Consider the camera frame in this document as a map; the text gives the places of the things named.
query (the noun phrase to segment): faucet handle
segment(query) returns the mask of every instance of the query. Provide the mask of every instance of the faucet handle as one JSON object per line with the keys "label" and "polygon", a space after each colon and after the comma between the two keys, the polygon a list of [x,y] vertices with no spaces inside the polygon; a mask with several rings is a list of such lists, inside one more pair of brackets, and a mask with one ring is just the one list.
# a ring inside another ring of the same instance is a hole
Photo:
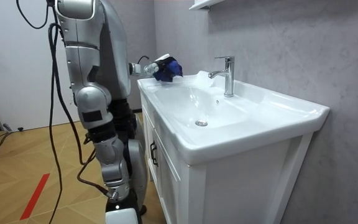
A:
{"label": "faucet handle", "polygon": [[218,59],[218,58],[224,58],[224,61],[226,63],[229,63],[229,62],[234,62],[234,59],[235,57],[234,56],[222,56],[222,57],[215,57],[215,59]]}

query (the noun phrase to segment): red tape line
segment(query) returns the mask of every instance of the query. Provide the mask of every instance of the red tape line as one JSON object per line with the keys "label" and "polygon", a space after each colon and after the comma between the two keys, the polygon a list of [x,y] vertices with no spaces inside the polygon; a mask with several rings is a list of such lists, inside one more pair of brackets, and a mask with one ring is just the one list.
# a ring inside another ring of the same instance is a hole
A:
{"label": "red tape line", "polygon": [[29,218],[34,207],[35,207],[35,204],[37,203],[38,199],[40,198],[40,195],[42,193],[42,190],[44,189],[45,187],[45,184],[47,183],[48,181],[48,178],[49,178],[49,175],[50,174],[44,174],[40,180],[40,182],[38,183],[38,186],[37,188],[35,189],[34,193],[32,194],[26,208],[24,209],[24,212],[22,214],[22,216],[20,217],[20,220],[23,220],[23,219],[26,219],[26,218]]}

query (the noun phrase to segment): white shelf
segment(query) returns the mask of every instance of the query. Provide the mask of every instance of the white shelf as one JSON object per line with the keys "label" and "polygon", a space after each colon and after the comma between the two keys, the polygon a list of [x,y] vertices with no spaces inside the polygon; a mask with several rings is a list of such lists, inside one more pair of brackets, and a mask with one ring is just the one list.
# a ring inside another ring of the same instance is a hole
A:
{"label": "white shelf", "polygon": [[198,9],[204,9],[208,10],[210,6],[213,4],[219,3],[224,0],[195,0],[194,5],[192,5],[189,10],[198,10]]}

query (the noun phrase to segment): wooden floor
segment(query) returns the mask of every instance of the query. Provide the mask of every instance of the wooden floor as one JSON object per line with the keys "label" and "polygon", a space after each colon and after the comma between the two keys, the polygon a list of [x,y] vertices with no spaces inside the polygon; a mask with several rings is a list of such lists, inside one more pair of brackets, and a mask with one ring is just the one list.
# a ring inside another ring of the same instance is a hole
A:
{"label": "wooden floor", "polygon": [[[83,141],[85,130],[80,123],[76,123],[76,127]],[[63,194],[53,223],[103,224],[106,197],[93,187],[77,181],[76,175],[81,166],[70,125],[55,126],[53,132],[63,173]],[[92,149],[91,144],[83,146],[84,160]],[[44,174],[50,176],[30,218],[20,220]],[[96,160],[84,171],[83,178],[103,184]],[[0,224],[48,223],[58,190],[48,128],[8,136],[0,148]],[[148,183],[145,204],[148,211],[142,217],[144,224],[166,224],[153,182]]]}

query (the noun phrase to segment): faucet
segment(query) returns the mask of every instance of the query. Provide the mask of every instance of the faucet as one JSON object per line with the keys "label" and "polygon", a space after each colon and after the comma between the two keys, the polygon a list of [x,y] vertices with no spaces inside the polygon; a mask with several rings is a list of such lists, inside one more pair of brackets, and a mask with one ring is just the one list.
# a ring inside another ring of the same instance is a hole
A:
{"label": "faucet", "polygon": [[215,59],[217,58],[224,58],[224,61],[226,63],[225,70],[209,72],[208,77],[215,78],[216,75],[224,75],[226,78],[224,84],[224,96],[232,97],[234,96],[234,56],[216,57]]}

